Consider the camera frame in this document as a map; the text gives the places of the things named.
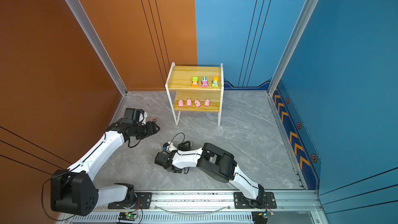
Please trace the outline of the controller board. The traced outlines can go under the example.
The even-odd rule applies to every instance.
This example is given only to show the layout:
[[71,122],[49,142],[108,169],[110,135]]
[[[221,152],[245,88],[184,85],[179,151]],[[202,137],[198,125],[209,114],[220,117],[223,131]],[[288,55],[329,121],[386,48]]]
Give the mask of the controller board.
[[273,211],[252,212],[252,221],[254,224],[267,224],[268,219],[274,216]]
[[120,212],[118,216],[118,223],[131,224],[138,223],[140,215],[134,212]]

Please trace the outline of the wooden two-tier shelf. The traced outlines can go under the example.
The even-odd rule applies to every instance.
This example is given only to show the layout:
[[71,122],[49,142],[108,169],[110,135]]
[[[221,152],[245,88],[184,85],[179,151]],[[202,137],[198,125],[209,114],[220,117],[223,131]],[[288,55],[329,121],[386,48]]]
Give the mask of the wooden two-tier shelf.
[[[192,78],[198,77],[198,87],[192,87]],[[202,77],[206,76],[208,87],[202,88]],[[219,78],[219,87],[211,86],[214,76]],[[187,66],[176,65],[172,63],[167,80],[165,83],[166,93],[173,113],[175,124],[179,124],[180,114],[182,112],[201,112],[201,113],[217,113],[218,123],[221,124],[221,115],[223,107],[224,94],[224,71],[223,64],[218,67],[214,66]],[[186,105],[187,99],[192,100],[192,106]],[[206,107],[204,102],[210,100],[210,106]],[[178,101],[183,100],[184,106],[180,108]],[[195,100],[201,102],[201,107],[196,107]]]

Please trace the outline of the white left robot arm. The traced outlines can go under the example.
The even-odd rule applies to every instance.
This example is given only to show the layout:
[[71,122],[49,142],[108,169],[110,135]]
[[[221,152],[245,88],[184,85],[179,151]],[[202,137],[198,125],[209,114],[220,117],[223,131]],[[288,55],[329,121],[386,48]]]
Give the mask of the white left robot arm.
[[105,130],[99,141],[66,170],[57,170],[50,183],[50,208],[54,212],[87,216],[96,207],[116,203],[135,207],[138,199],[132,184],[117,183],[97,189],[93,183],[97,173],[111,155],[134,137],[138,142],[159,132],[147,113],[127,108],[124,116]]

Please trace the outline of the aluminium mounting rail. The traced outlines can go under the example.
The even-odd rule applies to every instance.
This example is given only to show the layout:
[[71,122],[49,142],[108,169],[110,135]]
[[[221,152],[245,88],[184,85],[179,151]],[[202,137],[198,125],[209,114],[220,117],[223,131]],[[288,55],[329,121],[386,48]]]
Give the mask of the aluminium mounting rail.
[[97,207],[87,216],[61,214],[61,224],[122,224],[120,212],[140,215],[132,224],[253,224],[252,212],[273,211],[267,224],[326,224],[320,200],[312,190],[267,190],[273,192],[277,209],[236,209],[236,190],[154,190],[150,209]]

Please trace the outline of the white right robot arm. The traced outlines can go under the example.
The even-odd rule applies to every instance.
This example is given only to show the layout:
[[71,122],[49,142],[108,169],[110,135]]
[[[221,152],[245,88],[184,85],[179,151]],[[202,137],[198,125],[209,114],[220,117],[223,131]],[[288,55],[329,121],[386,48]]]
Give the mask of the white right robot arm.
[[196,150],[181,150],[173,142],[168,142],[154,162],[172,173],[198,168],[216,181],[232,184],[243,194],[250,207],[265,208],[264,187],[240,169],[233,154],[211,143],[205,143]]

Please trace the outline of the pink teal toy van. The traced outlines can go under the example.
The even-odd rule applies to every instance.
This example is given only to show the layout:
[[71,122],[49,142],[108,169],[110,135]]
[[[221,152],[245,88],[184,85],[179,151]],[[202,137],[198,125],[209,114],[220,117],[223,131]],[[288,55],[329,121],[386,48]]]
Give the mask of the pink teal toy van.
[[207,88],[208,87],[208,81],[207,81],[207,77],[206,76],[202,77],[201,85],[202,85],[202,88]]

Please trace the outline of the left aluminium corner post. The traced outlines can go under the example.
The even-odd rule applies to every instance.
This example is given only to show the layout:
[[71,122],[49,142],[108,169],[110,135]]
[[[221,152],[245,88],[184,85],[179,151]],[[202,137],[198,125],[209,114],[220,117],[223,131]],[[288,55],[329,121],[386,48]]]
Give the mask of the left aluminium corner post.
[[93,24],[91,23],[86,11],[84,10],[80,0],[65,0],[65,2],[67,3],[69,9],[72,11],[74,17],[79,23],[81,29],[83,30],[99,59],[106,68],[115,86],[117,87],[121,95],[125,96],[128,93],[128,90],[114,63],[112,62],[105,46],[103,45],[99,35],[97,34]]

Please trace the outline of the left controller board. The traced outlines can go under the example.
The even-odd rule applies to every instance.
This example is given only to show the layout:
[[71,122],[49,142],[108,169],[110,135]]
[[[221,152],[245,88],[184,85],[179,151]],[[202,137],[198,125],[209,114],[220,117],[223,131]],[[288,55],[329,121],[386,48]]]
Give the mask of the left controller board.
[[120,212],[118,216],[118,223],[131,224],[138,223],[140,215],[134,212]]

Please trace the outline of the right controller board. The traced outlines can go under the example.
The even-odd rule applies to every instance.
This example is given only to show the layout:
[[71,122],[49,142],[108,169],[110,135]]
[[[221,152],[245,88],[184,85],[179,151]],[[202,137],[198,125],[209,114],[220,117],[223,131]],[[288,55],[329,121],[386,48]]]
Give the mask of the right controller board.
[[254,224],[267,224],[268,219],[274,216],[273,211],[252,212],[252,221]]

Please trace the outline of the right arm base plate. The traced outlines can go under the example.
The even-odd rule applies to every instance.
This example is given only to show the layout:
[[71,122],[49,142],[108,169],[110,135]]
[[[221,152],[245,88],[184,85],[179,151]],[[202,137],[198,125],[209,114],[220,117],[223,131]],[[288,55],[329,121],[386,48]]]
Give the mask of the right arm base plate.
[[236,209],[277,209],[276,198],[273,192],[265,192],[262,200],[261,206],[258,199],[246,198],[242,192],[234,192],[234,206]]

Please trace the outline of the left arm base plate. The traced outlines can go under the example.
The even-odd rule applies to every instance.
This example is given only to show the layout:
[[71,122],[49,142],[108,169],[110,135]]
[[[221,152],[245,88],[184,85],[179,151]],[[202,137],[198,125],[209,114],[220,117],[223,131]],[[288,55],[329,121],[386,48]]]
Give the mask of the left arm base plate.
[[108,205],[108,209],[150,209],[152,200],[151,192],[136,192],[134,196],[133,203],[123,201],[123,202],[114,202]]

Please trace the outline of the aluminium corner post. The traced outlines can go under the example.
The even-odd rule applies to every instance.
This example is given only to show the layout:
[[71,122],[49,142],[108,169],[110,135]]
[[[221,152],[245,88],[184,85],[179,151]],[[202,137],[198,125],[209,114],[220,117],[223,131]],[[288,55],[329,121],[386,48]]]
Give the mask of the aluminium corner post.
[[103,45],[99,35],[97,34],[93,24],[91,23],[86,11],[84,10],[80,0],[65,0],[65,2],[67,3],[69,9],[72,11],[74,17],[79,23],[81,29],[83,30],[99,59],[106,68],[115,86],[117,87],[121,95],[125,96],[128,93],[128,90],[114,63],[112,62],[105,46]]
[[291,36],[287,42],[284,52],[276,67],[271,83],[268,88],[268,96],[272,96],[292,58],[292,55],[306,29],[306,26],[318,4],[319,0],[305,0],[302,10],[298,16],[296,24],[293,28]]

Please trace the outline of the right aluminium corner post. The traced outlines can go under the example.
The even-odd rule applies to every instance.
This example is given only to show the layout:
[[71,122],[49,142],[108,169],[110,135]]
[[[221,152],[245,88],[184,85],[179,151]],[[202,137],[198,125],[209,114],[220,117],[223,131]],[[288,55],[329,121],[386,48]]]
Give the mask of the right aluminium corner post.
[[302,10],[298,16],[296,24],[293,28],[291,36],[287,42],[284,52],[276,67],[271,83],[268,88],[268,96],[272,96],[292,58],[292,55],[306,29],[306,26],[318,4],[319,0],[305,0]]

